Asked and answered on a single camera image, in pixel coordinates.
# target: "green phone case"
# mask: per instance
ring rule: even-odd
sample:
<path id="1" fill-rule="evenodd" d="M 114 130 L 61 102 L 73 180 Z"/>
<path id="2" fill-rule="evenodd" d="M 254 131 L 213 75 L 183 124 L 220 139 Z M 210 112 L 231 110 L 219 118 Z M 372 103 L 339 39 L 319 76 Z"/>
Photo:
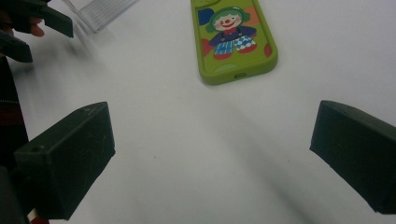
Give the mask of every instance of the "green phone case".
<path id="1" fill-rule="evenodd" d="M 257 0 L 191 0 L 199 71 L 219 85 L 271 71 L 277 48 Z"/>

